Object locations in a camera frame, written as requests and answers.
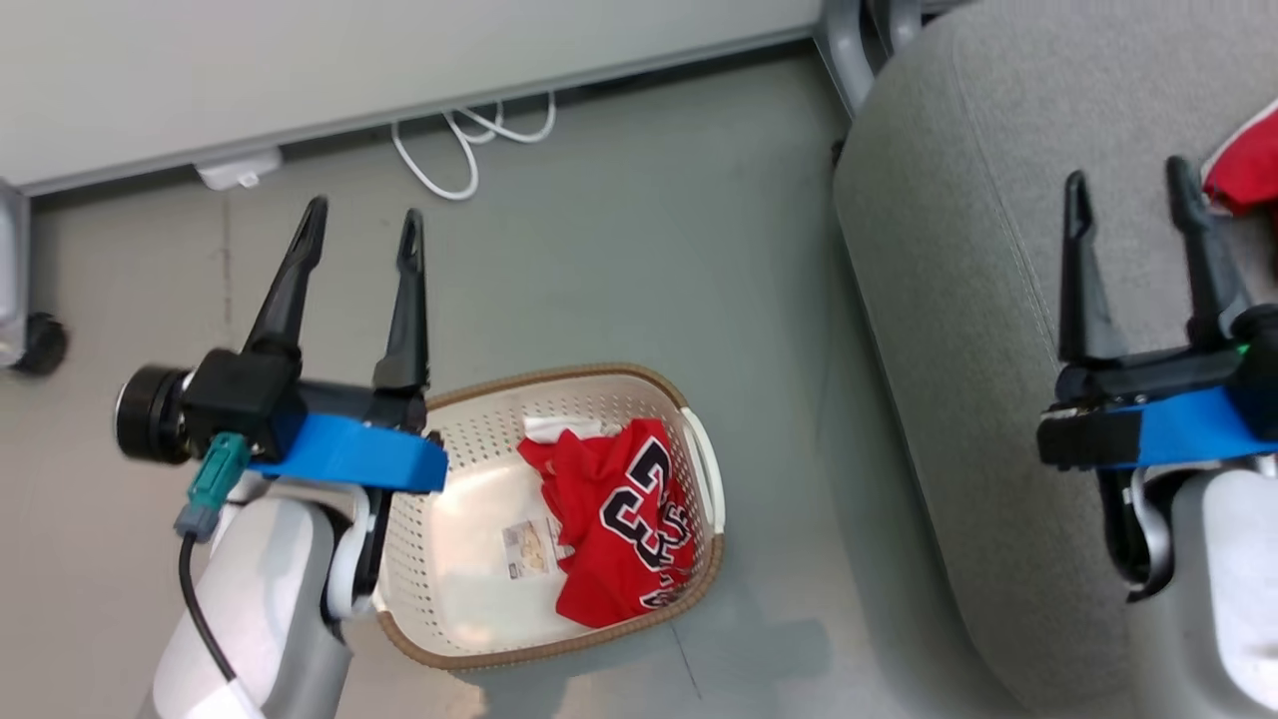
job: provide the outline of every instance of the blue plastic part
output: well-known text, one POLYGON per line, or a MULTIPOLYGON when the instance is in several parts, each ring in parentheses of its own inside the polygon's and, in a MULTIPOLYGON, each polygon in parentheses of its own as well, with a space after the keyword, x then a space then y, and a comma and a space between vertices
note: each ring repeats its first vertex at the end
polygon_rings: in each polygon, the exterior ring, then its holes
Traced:
POLYGON ((194 534, 201 544, 213 536, 226 497, 248 469, 249 457, 248 443, 242 435, 221 433, 213 438, 187 489, 187 506, 173 525, 178 536, 194 534))
POLYGON ((1278 443, 1251 435, 1224 395, 1224 388, 1190 392, 1118 410, 1140 412, 1140 461, 1113 469, 1219 462, 1278 453, 1278 443))
POLYGON ((253 462, 263 475, 427 494, 443 489, 449 457, 415 435, 349 418, 308 415, 284 462, 253 462))

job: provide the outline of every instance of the white plastic basket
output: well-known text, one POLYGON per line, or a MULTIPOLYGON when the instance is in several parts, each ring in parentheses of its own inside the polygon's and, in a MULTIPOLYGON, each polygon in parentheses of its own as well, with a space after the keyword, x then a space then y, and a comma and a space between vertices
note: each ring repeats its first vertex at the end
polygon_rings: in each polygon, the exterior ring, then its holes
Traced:
POLYGON ((449 476, 440 494, 395 497, 373 596, 387 637, 408 656, 450 670, 543 659, 666 622, 709 590, 723 558, 723 485, 704 428, 659 375, 634 365, 556 370, 451 393, 428 409, 427 432, 443 438, 449 476), (504 530, 551 517, 541 476, 516 452, 525 416, 665 423, 697 547, 672 604, 590 630, 555 612, 566 576, 553 562, 544 575, 511 579, 504 530))

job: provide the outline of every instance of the gray fabric upholstery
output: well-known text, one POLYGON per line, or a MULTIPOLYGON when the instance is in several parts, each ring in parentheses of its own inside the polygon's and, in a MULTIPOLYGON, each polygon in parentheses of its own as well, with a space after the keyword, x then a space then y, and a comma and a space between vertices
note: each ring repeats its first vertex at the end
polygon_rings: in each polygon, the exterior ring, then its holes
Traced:
MULTIPOLYGON (((1278 4, 987 0, 877 80, 836 202, 958 608, 1026 705, 1127 683, 1125 590, 1089 475, 1036 462, 1052 401, 1062 185, 1088 171, 1132 349, 1183 342, 1163 162, 1200 161, 1278 96, 1278 4)), ((1273 296, 1272 239, 1240 230, 1273 296)))

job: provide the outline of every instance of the basket bottom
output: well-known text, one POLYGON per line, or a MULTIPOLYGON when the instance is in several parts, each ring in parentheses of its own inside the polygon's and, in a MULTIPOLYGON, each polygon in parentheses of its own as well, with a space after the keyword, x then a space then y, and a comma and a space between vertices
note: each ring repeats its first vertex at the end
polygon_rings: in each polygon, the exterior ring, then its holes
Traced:
POLYGON ((498 651, 590 632, 555 612, 567 579, 542 479, 510 456, 450 475, 431 498, 423 558, 438 630, 456 647, 498 651))

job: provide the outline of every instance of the teal connector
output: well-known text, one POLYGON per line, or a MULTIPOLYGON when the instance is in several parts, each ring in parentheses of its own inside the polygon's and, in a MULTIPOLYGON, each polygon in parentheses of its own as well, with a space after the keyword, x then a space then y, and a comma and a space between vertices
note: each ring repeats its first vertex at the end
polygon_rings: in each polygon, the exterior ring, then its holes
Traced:
POLYGON ((226 497, 248 469, 250 458, 252 452, 243 435, 221 433, 213 438, 199 473, 187 489, 187 507, 173 525, 178 536, 193 534, 201 544, 213 536, 226 497))

